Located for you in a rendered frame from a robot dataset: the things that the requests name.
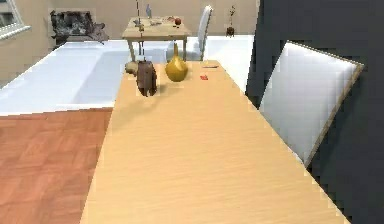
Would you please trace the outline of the potted house plant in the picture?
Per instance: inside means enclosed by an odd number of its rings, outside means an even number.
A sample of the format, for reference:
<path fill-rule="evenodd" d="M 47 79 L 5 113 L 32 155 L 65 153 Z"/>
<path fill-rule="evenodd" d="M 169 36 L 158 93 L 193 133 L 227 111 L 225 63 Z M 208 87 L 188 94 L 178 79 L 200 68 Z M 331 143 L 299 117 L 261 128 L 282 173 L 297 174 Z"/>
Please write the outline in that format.
<path fill-rule="evenodd" d="M 232 5 L 229 10 L 229 26 L 226 29 L 226 35 L 229 37 L 233 37 L 235 33 L 235 29 L 233 27 L 233 16 L 235 12 L 236 12 L 236 8 L 234 5 Z"/>

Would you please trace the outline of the tan round stone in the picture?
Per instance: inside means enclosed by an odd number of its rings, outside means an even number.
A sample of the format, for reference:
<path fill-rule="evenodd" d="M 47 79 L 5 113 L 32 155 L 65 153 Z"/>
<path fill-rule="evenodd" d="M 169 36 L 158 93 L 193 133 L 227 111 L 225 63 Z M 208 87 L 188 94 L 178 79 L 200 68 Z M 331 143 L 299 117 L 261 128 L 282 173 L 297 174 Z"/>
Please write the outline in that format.
<path fill-rule="evenodd" d="M 125 71 L 134 76 L 137 75 L 138 63 L 137 62 L 128 62 L 125 64 Z"/>

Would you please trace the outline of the white framed window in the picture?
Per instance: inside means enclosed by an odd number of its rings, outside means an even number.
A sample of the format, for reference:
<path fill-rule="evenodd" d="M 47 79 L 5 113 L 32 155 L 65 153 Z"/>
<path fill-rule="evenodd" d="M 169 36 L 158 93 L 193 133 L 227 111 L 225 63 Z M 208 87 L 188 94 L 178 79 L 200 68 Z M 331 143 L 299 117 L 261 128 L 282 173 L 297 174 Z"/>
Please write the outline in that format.
<path fill-rule="evenodd" d="M 15 0 L 0 0 L 0 40 L 11 38 L 30 29 L 18 12 Z"/>

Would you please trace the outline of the small wooden dining table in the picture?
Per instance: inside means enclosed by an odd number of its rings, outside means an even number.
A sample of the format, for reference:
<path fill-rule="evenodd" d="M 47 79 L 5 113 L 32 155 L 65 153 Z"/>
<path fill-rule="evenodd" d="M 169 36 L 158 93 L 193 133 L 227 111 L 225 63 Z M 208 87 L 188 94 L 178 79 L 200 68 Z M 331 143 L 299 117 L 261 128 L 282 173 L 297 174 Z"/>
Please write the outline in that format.
<path fill-rule="evenodd" d="M 157 17 L 159 25 L 151 25 L 151 19 L 141 17 L 141 23 L 144 25 L 143 37 L 135 26 L 138 17 L 132 17 L 127 27 L 123 31 L 121 38 L 128 43 L 130 56 L 133 61 L 136 60 L 133 44 L 139 41 L 173 41 L 183 40 L 187 43 L 187 37 L 191 35 L 191 31 L 184 25 L 175 25 L 167 20 L 167 16 Z"/>

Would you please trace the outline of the dark patterned sofa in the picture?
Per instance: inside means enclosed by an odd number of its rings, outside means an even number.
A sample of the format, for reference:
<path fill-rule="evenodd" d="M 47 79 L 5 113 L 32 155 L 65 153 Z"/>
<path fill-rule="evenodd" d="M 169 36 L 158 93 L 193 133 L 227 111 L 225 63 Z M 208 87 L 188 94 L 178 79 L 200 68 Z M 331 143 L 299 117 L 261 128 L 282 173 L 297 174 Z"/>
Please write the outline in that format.
<path fill-rule="evenodd" d="M 50 12 L 52 30 L 57 47 L 66 42 L 97 41 L 103 44 L 109 40 L 104 31 L 104 23 L 92 20 L 90 11 L 62 11 Z"/>

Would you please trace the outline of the yellow gourd-shaped vase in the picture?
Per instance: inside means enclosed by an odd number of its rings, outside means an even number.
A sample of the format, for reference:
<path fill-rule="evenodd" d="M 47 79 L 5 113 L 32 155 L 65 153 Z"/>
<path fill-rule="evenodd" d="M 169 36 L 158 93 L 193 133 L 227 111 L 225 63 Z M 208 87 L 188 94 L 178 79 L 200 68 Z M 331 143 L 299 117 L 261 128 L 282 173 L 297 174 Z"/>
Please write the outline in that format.
<path fill-rule="evenodd" d="M 181 82 L 186 78 L 188 67 L 179 57 L 177 43 L 173 44 L 173 56 L 166 64 L 165 72 L 167 77 L 173 82 Z"/>

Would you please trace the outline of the long light wooden table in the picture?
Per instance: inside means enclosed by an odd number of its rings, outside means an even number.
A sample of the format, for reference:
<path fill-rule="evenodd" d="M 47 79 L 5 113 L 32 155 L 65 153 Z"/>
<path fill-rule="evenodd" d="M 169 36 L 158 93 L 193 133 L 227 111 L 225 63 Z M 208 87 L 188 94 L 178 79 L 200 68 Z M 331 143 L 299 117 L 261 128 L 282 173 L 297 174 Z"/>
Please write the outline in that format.
<path fill-rule="evenodd" d="M 80 224 L 350 224 L 218 62 L 156 70 L 121 79 Z"/>

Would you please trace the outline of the white framed picture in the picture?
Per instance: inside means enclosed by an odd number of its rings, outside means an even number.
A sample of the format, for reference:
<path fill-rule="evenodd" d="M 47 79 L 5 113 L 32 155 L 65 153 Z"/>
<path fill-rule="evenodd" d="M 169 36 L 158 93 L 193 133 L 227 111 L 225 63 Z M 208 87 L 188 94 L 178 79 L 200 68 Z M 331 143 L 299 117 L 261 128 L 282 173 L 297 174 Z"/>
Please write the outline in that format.
<path fill-rule="evenodd" d="M 292 41 L 285 43 L 259 111 L 308 166 L 364 65 Z"/>

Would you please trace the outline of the white chair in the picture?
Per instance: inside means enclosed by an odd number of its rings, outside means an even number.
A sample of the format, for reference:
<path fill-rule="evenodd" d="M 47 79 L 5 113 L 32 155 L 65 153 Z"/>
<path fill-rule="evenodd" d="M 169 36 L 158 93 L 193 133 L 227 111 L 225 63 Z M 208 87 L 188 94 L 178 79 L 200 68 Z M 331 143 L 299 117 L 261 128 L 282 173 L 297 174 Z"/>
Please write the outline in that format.
<path fill-rule="evenodd" d="M 187 61 L 202 61 L 205 54 L 205 45 L 213 8 L 207 5 L 201 15 L 199 29 L 196 38 L 188 37 L 187 43 L 183 40 L 172 41 L 165 51 L 166 61 L 169 62 L 174 56 L 174 44 L 178 47 L 178 56 L 186 55 Z"/>

